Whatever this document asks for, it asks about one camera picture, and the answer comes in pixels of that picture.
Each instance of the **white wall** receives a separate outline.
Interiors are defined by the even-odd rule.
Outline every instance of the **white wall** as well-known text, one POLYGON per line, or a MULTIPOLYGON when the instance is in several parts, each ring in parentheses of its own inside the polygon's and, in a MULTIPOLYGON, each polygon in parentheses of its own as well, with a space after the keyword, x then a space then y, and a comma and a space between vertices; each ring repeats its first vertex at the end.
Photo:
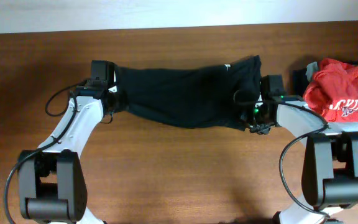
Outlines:
POLYGON ((0 33, 358 20, 358 0, 0 0, 0 33))

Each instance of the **folded garment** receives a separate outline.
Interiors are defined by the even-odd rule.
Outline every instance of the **folded garment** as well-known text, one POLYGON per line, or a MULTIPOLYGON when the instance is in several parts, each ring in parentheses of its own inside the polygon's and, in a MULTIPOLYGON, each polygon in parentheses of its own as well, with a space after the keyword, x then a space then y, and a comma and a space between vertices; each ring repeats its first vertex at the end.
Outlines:
POLYGON ((327 58, 319 67, 303 95, 309 107, 330 122, 358 122, 358 66, 327 58))
POLYGON ((183 128, 225 126, 245 130, 238 99, 260 95, 259 56, 194 70, 137 70, 115 65, 117 91, 128 112, 183 128))

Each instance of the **red cloth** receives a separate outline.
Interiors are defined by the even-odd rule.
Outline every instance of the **red cloth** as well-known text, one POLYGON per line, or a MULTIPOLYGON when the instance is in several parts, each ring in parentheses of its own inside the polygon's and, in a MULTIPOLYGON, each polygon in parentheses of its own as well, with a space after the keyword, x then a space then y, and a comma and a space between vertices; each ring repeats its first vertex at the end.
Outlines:
POLYGON ((329 122, 358 122, 358 66, 326 58, 303 95, 329 122))

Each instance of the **brown table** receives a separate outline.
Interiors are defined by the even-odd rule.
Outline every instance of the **brown table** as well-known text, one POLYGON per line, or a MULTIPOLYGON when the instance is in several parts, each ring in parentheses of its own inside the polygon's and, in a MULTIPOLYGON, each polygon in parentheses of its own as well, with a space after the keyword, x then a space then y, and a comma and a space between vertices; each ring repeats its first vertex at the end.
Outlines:
MULTIPOLYGON (((0 35, 0 223, 2 188, 18 154, 34 149, 59 118, 45 102, 90 75, 92 59, 132 68, 197 68, 259 54, 262 73, 283 74, 323 57, 358 60, 358 22, 179 29, 99 30, 0 35)), ((65 96, 52 105, 64 107, 65 96)), ((293 136, 228 128, 180 129, 119 113, 98 125, 81 157, 88 206, 109 223, 217 223, 270 218, 291 200, 278 175, 278 157, 293 136)), ((300 193, 303 147, 285 160, 291 189, 300 193)), ((10 208, 19 215, 17 180, 10 208)), ((338 214, 358 223, 358 205, 338 214)))

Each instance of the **gray cloth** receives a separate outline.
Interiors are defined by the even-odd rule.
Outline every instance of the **gray cloth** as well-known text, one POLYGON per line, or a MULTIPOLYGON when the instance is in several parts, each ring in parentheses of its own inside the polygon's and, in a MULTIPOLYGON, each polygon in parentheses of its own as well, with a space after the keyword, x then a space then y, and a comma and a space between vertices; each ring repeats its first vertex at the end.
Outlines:
POLYGON ((318 68, 318 63, 317 62, 313 62, 308 64, 307 66, 307 71, 306 71, 306 77, 308 79, 309 82, 313 81, 313 74, 320 71, 320 69, 318 68))

